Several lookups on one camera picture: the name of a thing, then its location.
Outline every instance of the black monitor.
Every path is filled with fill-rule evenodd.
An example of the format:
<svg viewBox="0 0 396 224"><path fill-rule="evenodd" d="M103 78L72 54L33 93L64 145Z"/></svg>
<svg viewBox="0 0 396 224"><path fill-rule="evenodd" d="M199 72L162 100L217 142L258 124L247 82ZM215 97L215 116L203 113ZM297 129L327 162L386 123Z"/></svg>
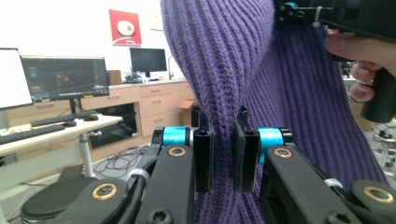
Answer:
<svg viewBox="0 0 396 224"><path fill-rule="evenodd" d="M22 56L34 102L109 95L105 58Z"/></svg>
<svg viewBox="0 0 396 224"><path fill-rule="evenodd" d="M17 49L0 49L0 97L0 109L33 103Z"/></svg>
<svg viewBox="0 0 396 224"><path fill-rule="evenodd" d="M144 72L150 77L150 72L166 72L165 49L130 48L132 70Z"/></svg>

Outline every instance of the keyboard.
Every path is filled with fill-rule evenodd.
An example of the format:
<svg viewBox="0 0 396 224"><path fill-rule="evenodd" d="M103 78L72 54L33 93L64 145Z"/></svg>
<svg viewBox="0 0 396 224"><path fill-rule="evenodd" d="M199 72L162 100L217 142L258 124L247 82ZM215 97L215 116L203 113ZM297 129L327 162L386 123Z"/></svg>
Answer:
<svg viewBox="0 0 396 224"><path fill-rule="evenodd" d="M74 119L85 119L89 115L92 115L92 114L98 114L98 112L96 112L94 110L87 110L87 111L83 111L80 113L70 114L70 115L62 115L62 116L55 117L55 118L38 119L38 120L31 121L30 125L32 127L37 127L37 126L43 126L43 125L54 124L54 123L59 123L59 122L66 122L66 121L74 120Z"/></svg>
<svg viewBox="0 0 396 224"><path fill-rule="evenodd" d="M10 133L7 135L0 136L0 145L10 142L16 142L26 138L36 137L46 133L55 133L64 129L65 127L61 124L53 124L50 126L22 131L20 133Z"/></svg>

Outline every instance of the red poster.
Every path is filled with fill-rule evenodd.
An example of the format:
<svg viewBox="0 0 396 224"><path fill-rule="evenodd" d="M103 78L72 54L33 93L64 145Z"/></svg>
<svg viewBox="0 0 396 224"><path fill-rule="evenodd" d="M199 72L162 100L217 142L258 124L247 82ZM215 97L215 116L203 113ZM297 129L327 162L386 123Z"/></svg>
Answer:
<svg viewBox="0 0 396 224"><path fill-rule="evenodd" d="M142 45L137 14L113 9L109 13L113 45Z"/></svg>

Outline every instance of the white desk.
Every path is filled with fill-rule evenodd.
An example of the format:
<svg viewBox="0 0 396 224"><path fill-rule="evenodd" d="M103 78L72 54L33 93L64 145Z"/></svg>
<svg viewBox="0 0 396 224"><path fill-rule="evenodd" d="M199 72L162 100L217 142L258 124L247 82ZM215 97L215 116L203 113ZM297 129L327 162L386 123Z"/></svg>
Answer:
<svg viewBox="0 0 396 224"><path fill-rule="evenodd" d="M50 141L62 139L70 135L78 134L80 138L79 144L62 147L25 161L17 161L0 167L0 190L13 187L25 180L42 175L74 161L78 161L81 158L84 161L86 176L94 176L86 132L116 124L118 121L122 120L121 117L98 117L99 120L96 121L84 121L82 119L76 120L77 126L66 128L59 132L47 133L37 137L0 145L0 156L4 156L7 154L23 151L31 147L36 147L40 144L47 144ZM13 127L13 129L20 128L26 130L29 127L30 125L22 125L20 127ZM4 219L1 205L0 223L7 223Z"/></svg>

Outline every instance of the white wall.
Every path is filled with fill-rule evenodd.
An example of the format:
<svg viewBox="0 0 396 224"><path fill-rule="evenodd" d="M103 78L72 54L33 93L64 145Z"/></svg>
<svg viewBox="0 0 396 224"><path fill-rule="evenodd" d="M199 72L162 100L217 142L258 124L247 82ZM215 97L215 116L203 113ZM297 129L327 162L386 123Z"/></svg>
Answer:
<svg viewBox="0 0 396 224"><path fill-rule="evenodd" d="M130 71L129 48L113 46L109 9L139 15L142 48L165 49L160 0L0 0L0 48L18 48L21 55L100 56L107 70ZM182 77L171 59L171 70ZM151 73L168 79L167 72Z"/></svg>

